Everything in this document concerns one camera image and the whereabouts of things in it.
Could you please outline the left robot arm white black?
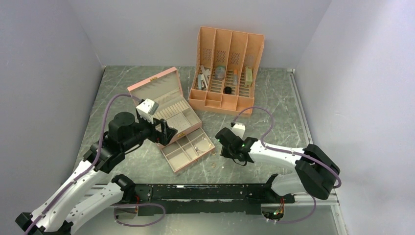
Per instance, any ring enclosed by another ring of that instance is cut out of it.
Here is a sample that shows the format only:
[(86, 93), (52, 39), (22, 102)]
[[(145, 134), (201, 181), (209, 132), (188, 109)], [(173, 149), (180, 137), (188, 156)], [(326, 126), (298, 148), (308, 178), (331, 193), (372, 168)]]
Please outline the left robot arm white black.
[(125, 175), (115, 176), (100, 193), (81, 198), (125, 159), (125, 153), (145, 140), (168, 145), (177, 130), (164, 119), (148, 121), (129, 112), (115, 115), (97, 143), (62, 186), (33, 212), (22, 212), (15, 222), (26, 235), (72, 235), (85, 222), (107, 207), (132, 202), (135, 183)]

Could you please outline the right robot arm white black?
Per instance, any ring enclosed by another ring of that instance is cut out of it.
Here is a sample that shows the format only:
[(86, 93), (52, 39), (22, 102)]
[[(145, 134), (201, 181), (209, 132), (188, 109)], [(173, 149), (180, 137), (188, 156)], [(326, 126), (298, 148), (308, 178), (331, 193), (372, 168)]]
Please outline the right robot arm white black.
[(220, 155), (243, 163), (265, 163), (290, 170), (278, 175), (264, 189), (264, 197), (275, 203), (282, 196), (306, 192), (326, 200), (334, 188), (340, 186), (340, 168), (315, 144), (305, 148), (290, 148), (247, 137), (242, 139), (231, 129), (223, 128), (216, 135), (221, 143)]

